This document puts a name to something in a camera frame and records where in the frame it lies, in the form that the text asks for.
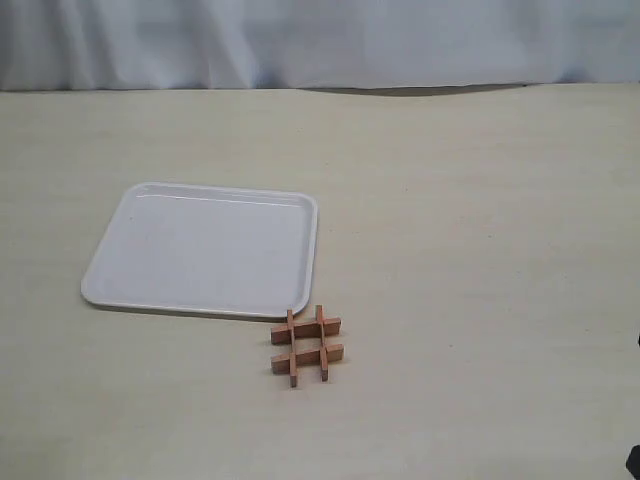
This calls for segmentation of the notched wooden piece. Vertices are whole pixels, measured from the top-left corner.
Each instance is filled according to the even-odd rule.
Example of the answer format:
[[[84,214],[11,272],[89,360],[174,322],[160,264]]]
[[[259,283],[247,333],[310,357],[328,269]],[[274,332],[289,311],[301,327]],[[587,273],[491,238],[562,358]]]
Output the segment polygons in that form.
[[[323,325],[317,321],[306,321],[293,324],[295,339],[320,338],[336,336],[341,328],[339,317],[325,319]],[[282,324],[271,328],[270,341],[272,345],[287,345],[291,343],[291,332],[288,324]]]
[[[289,383],[291,388],[297,387],[298,382],[298,369],[297,369],[297,354],[296,354],[296,338],[295,338],[295,322],[294,315],[291,309],[287,310],[287,328],[290,339],[290,352],[289,352]]]
[[[296,352],[296,366],[305,367],[321,364],[321,348],[308,349]],[[344,358],[344,346],[342,344],[328,345],[325,347],[327,363],[339,362]],[[271,358],[271,371],[276,375],[290,373],[290,357],[292,353],[276,355]]]
[[[322,305],[317,305],[315,307],[315,320],[320,332],[319,360],[320,360],[321,380],[323,382],[327,382],[329,379],[329,361],[327,356],[325,318],[324,318],[324,311],[323,311]]]

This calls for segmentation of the white rectangular plastic tray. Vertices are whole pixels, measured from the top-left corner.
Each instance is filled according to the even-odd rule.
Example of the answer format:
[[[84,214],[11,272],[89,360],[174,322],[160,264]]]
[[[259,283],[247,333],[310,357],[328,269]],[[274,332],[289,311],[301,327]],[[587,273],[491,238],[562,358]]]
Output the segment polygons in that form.
[[[96,307],[280,319],[309,302],[317,227],[317,202],[299,192],[137,184],[81,295]]]

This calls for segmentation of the white fabric backdrop curtain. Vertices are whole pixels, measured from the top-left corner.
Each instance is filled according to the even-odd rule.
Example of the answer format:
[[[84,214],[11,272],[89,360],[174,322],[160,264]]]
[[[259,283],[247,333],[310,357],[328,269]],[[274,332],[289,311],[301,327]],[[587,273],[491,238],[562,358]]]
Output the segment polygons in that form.
[[[635,82],[635,1],[5,1],[5,90]]]

